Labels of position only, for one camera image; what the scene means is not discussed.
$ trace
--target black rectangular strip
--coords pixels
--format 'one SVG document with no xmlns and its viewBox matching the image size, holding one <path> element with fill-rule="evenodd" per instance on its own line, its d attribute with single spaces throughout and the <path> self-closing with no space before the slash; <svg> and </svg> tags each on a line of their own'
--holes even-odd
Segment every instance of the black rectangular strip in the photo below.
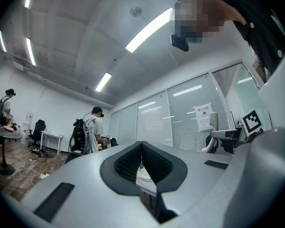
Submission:
<svg viewBox="0 0 285 228">
<path fill-rule="evenodd" d="M 220 168 L 220 169 L 223 169 L 223 170 L 226 170 L 227 167 L 228 167 L 228 164 L 221 163 L 221 162 L 216 162 L 216 161 L 206 161 L 205 164 L 209 165 L 209 166 L 216 167 L 216 168 Z"/>
<path fill-rule="evenodd" d="M 60 210 L 63 203 L 66 201 L 74 185 L 70 183 L 62 182 L 54 191 L 40 204 L 40 206 L 34 211 L 34 214 L 40 218 L 51 222 L 57 212 Z"/>
</svg>

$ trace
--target round black table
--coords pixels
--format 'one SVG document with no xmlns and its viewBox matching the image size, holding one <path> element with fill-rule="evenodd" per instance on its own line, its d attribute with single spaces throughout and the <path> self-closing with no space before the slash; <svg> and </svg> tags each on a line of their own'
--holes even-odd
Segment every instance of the round black table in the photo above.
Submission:
<svg viewBox="0 0 285 228">
<path fill-rule="evenodd" d="M 4 126 L 0 124 L 0 137 L 3 137 L 5 139 L 20 139 L 21 133 L 19 130 L 14 132 L 9 132 L 4 129 Z M 2 143 L 2 163 L 0 164 L 0 174 L 4 176 L 10 176 L 15 172 L 15 168 L 11 165 L 8 165 L 5 161 L 5 155 L 4 155 L 4 140 Z"/>
</svg>

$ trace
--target shirt button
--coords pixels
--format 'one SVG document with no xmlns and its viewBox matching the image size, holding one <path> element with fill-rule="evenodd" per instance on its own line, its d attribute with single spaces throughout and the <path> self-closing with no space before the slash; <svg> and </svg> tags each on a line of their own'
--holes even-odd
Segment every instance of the shirt button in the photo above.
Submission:
<svg viewBox="0 0 285 228">
<path fill-rule="evenodd" d="M 282 57 L 282 56 L 283 56 L 283 53 L 282 53 L 281 50 L 278 50 L 278 51 L 277 51 L 277 54 L 278 54 L 279 57 Z"/>
</svg>

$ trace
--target person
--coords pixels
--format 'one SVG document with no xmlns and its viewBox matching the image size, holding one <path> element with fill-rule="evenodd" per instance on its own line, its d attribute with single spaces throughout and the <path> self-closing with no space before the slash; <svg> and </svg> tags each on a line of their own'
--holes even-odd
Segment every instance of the person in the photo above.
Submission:
<svg viewBox="0 0 285 228">
<path fill-rule="evenodd" d="M 16 95 L 13 89 L 8 89 L 5 91 L 6 96 L 4 96 L 0 101 L 3 103 L 3 108 L 0 110 L 0 124 L 6 125 L 7 120 L 6 117 L 8 113 L 10 113 L 10 99 Z M 4 138 L 0 137 L 0 147 L 2 147 Z"/>
<path fill-rule="evenodd" d="M 174 35 L 197 42 L 231 20 L 262 66 L 273 74 L 285 54 L 285 29 L 275 11 L 281 11 L 275 0 L 177 0 Z"/>
<path fill-rule="evenodd" d="M 100 117 L 103 116 L 103 110 L 99 106 L 95 106 L 91 115 L 84 118 L 84 130 L 87 141 L 87 153 L 98 152 L 97 142 L 109 143 L 110 141 L 100 135 L 104 133 L 103 121 Z"/>
</svg>

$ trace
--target black pants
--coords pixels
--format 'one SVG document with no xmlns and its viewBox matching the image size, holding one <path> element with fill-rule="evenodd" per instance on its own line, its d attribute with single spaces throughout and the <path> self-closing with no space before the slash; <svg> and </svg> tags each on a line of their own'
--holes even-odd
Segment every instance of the black pants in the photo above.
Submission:
<svg viewBox="0 0 285 228">
<path fill-rule="evenodd" d="M 4 125 L 4 126 L 7 124 L 7 121 L 6 121 L 6 117 L 5 117 L 5 116 L 0 117 L 0 124 L 1 124 L 1 125 Z M 3 137 L 0 137 L 0 144 L 3 144 L 3 141 L 4 141 L 4 138 L 3 138 Z"/>
</svg>

